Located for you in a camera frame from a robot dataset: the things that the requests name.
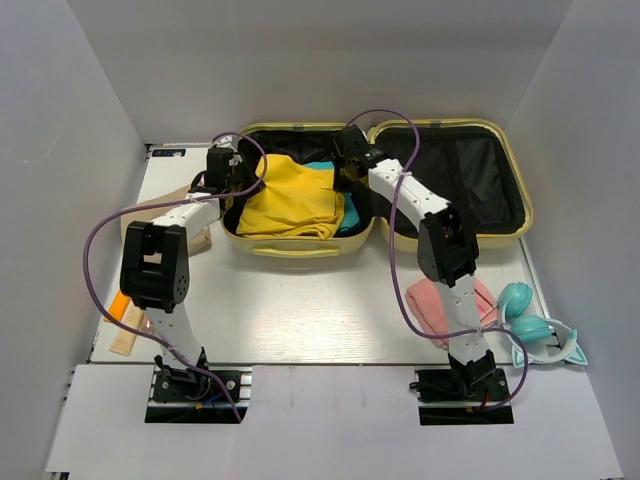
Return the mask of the teal garment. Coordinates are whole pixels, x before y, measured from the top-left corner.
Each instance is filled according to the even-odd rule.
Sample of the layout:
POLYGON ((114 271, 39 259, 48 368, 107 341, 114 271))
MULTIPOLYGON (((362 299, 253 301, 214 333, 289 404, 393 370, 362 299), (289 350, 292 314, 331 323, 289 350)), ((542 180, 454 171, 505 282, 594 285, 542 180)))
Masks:
POLYGON ((351 235, 360 226, 360 216, 356 209, 351 193, 337 192, 333 187, 334 165, 330 161, 314 161, 305 164, 305 167, 322 173, 323 189, 328 189, 336 196, 340 196, 343 202, 342 221, 334 234, 335 237, 351 235))

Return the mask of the yellow garment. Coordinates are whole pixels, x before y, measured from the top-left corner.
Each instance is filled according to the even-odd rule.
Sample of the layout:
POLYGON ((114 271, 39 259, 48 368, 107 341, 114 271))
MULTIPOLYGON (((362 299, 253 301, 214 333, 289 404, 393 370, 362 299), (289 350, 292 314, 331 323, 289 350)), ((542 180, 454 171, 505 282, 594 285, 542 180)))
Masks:
POLYGON ((287 155, 269 154, 256 174, 264 187, 245 203, 236 234, 267 239, 334 237, 345 217, 344 195, 334 189, 334 169, 309 167, 287 155))

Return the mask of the pink towel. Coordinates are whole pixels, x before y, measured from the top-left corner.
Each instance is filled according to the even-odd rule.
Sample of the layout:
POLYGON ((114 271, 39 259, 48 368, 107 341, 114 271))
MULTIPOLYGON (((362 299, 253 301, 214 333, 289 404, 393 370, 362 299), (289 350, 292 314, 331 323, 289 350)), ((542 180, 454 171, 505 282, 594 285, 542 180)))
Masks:
POLYGON ((438 336, 432 343, 449 347, 450 338, 442 336, 461 330, 477 331, 497 322, 497 303, 484 284, 474 276, 465 276, 450 289, 441 282, 423 279, 406 291, 407 305, 426 334, 438 336))

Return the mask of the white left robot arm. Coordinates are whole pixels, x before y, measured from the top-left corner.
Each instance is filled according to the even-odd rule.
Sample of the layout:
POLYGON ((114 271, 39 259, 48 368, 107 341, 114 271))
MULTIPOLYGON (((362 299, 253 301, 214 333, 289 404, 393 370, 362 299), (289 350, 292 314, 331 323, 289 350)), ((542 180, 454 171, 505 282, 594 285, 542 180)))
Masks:
POLYGON ((206 353, 196 340, 184 300, 190 285, 189 245, 222 219, 230 195, 251 187, 257 176, 234 148, 233 137, 214 140, 206 167, 193 179, 186 202, 151 221, 133 221, 125 232, 120 290, 144 311, 163 341, 159 368, 188 398, 211 387, 206 353))

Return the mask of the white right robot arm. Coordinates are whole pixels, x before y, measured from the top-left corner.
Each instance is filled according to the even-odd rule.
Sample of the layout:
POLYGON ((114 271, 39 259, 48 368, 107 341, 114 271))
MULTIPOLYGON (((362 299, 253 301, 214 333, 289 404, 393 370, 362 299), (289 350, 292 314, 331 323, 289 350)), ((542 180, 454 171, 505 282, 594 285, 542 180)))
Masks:
POLYGON ((484 391, 496 369, 484 339, 475 293, 479 256, 473 216, 430 191, 407 166, 370 144, 355 125, 333 135, 334 167, 341 186, 364 179, 371 191, 391 202, 418 232, 417 261, 439 293, 449 332, 451 384, 472 399, 484 391))

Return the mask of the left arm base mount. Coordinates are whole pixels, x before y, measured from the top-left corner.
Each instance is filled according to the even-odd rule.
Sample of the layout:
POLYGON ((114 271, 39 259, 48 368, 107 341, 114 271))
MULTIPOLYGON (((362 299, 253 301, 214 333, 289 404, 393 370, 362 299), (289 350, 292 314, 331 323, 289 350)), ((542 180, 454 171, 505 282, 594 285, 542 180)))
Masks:
POLYGON ((144 421, 147 424, 237 424, 232 405, 244 418, 250 402, 252 369, 238 367, 215 370, 232 402, 211 379, 204 384, 180 385, 156 368, 148 395, 144 421))

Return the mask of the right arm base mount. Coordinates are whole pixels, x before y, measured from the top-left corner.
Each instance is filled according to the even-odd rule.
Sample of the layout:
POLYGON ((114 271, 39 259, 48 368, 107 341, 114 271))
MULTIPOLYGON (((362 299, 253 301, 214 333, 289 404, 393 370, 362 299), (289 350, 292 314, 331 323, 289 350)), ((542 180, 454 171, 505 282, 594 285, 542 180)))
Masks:
POLYGON ((484 426, 514 423, 502 369, 466 391, 447 369, 419 369, 409 390, 417 397, 421 426, 484 426))

